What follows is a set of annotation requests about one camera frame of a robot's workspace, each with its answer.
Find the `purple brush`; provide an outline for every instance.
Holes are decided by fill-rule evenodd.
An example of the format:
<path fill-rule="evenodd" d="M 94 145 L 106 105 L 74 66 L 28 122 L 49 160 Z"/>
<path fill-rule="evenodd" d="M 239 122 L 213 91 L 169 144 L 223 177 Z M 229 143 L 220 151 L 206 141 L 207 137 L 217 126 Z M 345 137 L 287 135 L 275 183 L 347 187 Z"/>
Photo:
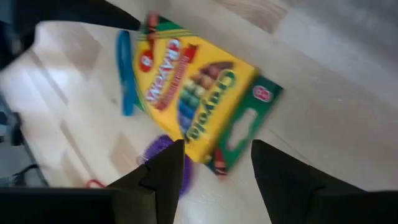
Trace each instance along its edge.
<path fill-rule="evenodd" d="M 148 147 L 148 149 L 145 151 L 144 155 L 139 158 L 139 164 L 143 164 L 149 159 L 155 157 L 172 145 L 174 142 L 173 140 L 170 139 L 168 135 L 161 135 L 157 140 L 152 142 L 152 144 Z M 190 186 L 190 182 L 192 179 L 192 161 L 191 159 L 185 155 L 185 160 L 184 160 L 184 170 L 183 170 L 183 180 L 182 180 L 182 185 L 180 189 L 180 197 L 183 196 L 185 193 L 188 192 L 188 188 Z"/>

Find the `blue plastic object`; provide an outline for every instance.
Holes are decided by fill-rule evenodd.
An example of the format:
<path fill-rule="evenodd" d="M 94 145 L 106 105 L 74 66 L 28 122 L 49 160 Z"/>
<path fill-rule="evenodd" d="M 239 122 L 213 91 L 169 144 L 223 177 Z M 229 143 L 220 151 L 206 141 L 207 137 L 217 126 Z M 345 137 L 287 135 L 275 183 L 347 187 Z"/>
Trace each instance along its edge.
<path fill-rule="evenodd" d="M 124 116 L 134 113 L 134 104 L 137 101 L 136 80 L 132 69 L 130 33 L 122 30 L 116 42 L 116 61 L 119 68 L 120 84 L 122 89 L 122 112 Z"/>

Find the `crayola logo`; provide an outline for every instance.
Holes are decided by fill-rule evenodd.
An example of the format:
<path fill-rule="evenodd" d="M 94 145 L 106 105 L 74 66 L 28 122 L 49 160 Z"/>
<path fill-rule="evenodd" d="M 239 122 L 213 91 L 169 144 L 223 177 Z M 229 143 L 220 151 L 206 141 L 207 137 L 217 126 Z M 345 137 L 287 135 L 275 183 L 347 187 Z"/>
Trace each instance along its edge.
<path fill-rule="evenodd" d="M 167 44 L 163 63 L 159 67 L 159 73 L 155 76 L 154 81 L 146 91 L 146 99 L 151 103 L 157 102 L 160 94 L 163 92 L 169 75 L 174 69 L 174 62 L 180 57 L 180 48 L 180 41 L 178 39 L 171 39 Z"/>
<path fill-rule="evenodd" d="M 208 96 L 201 101 L 203 109 L 199 112 L 193 125 L 187 132 L 187 138 L 198 140 L 202 133 L 206 132 L 206 124 L 212 116 L 214 110 L 219 105 L 226 92 L 235 84 L 235 74 L 231 70 L 221 72 L 216 84 L 215 89 Z"/>

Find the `wooden floor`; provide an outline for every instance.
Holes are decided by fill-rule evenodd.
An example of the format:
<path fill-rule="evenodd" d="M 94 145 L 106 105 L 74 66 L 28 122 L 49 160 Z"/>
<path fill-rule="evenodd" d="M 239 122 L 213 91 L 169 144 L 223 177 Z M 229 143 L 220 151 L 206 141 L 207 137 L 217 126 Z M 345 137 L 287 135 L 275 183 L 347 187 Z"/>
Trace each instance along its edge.
<path fill-rule="evenodd" d="M 313 43 L 308 43 L 310 37 L 294 30 L 304 1 L 251 0 L 256 4 L 250 6 L 240 0 L 113 3 L 140 20 L 148 9 L 157 9 L 257 65 L 283 86 L 285 93 L 258 139 L 366 190 L 398 189 L 398 90 L 389 87 L 396 74 L 387 73 L 395 67 L 386 65 L 391 58 L 379 63 L 355 56 L 350 67 L 342 67 L 334 47 L 323 49 L 337 55 L 333 58 L 302 48 L 325 38 L 321 28 L 313 30 Z M 21 113 L 23 133 L 52 186 L 83 187 L 90 179 L 109 184 L 135 169 L 145 148 L 164 133 L 140 111 L 130 118 L 121 116 L 117 31 L 69 22 L 41 24 L 33 49 L 1 74 L 1 91 Z M 364 62 L 367 69 L 361 67 Z M 379 67 L 386 72 L 353 76 Z M 386 86 L 385 91 L 369 83 L 377 83 L 377 90 Z M 249 154 L 224 182 L 196 165 L 192 189 L 181 199 L 175 222 L 270 223 Z"/>

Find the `crayola crayon box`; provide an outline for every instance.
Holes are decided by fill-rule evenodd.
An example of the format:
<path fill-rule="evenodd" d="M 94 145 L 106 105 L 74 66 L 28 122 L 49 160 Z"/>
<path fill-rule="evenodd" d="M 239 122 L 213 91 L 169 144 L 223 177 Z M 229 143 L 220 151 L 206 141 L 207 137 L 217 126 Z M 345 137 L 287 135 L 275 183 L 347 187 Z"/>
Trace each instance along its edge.
<path fill-rule="evenodd" d="M 221 179 L 239 161 L 283 92 L 262 75 L 254 78 L 220 135 L 206 165 Z"/>
<path fill-rule="evenodd" d="M 189 30 L 150 14 L 133 60 L 138 107 L 169 136 L 185 140 L 185 153 L 207 162 L 254 77 L 252 65 Z"/>

